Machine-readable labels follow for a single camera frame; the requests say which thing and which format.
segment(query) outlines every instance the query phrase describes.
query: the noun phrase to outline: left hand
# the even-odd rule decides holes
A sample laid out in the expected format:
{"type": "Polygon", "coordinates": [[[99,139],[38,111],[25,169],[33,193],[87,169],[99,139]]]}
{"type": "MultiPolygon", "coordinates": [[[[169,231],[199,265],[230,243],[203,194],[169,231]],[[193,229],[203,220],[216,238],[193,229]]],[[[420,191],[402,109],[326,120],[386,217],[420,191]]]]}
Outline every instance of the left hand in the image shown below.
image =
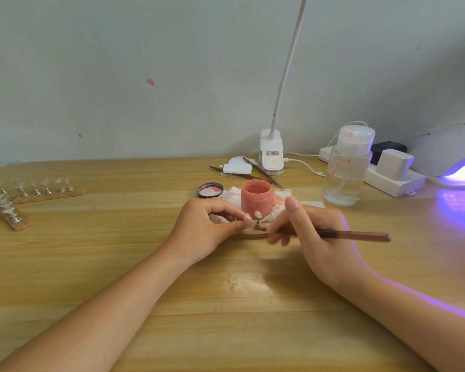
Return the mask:
{"type": "Polygon", "coordinates": [[[243,220],[244,216],[244,211],[226,200],[192,198],[182,207],[162,247],[172,249],[192,265],[207,257],[228,237],[251,226],[243,220]],[[215,224],[210,214],[222,216],[229,223],[215,224]]]}

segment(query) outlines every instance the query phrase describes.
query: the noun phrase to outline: fingernail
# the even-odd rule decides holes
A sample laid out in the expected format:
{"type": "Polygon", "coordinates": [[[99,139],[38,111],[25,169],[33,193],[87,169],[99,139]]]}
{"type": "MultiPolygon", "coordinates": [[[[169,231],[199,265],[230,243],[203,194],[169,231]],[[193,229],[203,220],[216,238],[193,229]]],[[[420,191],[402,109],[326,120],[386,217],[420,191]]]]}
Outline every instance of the fingernail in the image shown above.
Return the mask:
{"type": "Polygon", "coordinates": [[[251,216],[246,213],[244,216],[243,216],[243,220],[245,221],[245,223],[248,225],[247,228],[249,227],[253,227],[255,225],[255,221],[253,220],[253,218],[251,218],[251,216]]]}
{"type": "Polygon", "coordinates": [[[300,206],[300,203],[296,197],[290,196],[286,198],[285,206],[288,210],[295,210],[300,206]]]}

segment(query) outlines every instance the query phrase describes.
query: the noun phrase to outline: clear plastic bottle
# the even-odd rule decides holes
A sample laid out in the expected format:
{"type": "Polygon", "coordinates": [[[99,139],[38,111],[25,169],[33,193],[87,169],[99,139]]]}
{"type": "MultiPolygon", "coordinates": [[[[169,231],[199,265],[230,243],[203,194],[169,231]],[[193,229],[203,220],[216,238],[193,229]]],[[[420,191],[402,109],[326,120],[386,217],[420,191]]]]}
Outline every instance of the clear plastic bottle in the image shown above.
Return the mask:
{"type": "Polygon", "coordinates": [[[343,126],[338,142],[331,149],[322,198],[336,206],[352,206],[368,169],[375,137],[372,128],[361,125],[343,126]]]}

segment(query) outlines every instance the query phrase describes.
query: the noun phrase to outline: hand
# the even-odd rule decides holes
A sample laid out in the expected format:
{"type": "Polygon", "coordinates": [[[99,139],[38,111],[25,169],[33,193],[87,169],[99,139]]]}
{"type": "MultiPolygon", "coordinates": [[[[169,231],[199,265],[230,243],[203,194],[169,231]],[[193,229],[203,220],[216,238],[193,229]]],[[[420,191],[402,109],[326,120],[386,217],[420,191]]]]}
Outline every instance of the hand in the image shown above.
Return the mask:
{"type": "Polygon", "coordinates": [[[248,214],[226,200],[192,198],[182,207],[162,248],[172,249],[192,265],[207,257],[225,239],[253,224],[248,214]],[[214,224],[210,214],[222,216],[229,223],[214,224]]]}
{"type": "Polygon", "coordinates": [[[302,206],[294,197],[285,201],[286,209],[269,225],[268,243],[290,241],[289,235],[280,235],[280,227],[291,226],[298,235],[303,255],[315,275],[335,291],[354,287],[369,274],[353,241],[322,239],[315,229],[348,230],[346,219],[339,210],[302,206]]]}

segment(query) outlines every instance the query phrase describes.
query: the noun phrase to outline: black device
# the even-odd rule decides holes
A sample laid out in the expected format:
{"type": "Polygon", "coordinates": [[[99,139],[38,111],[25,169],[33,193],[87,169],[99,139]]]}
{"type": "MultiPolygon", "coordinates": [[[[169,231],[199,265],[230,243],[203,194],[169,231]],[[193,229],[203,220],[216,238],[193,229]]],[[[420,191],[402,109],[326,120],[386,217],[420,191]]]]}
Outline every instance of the black device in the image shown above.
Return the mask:
{"type": "Polygon", "coordinates": [[[386,142],[376,143],[375,145],[372,145],[372,147],[370,148],[370,151],[372,151],[372,159],[370,160],[370,162],[373,165],[377,165],[377,163],[379,162],[379,159],[381,159],[382,152],[387,149],[398,150],[398,151],[401,151],[402,153],[408,152],[408,147],[398,142],[386,141],[386,142]]]}

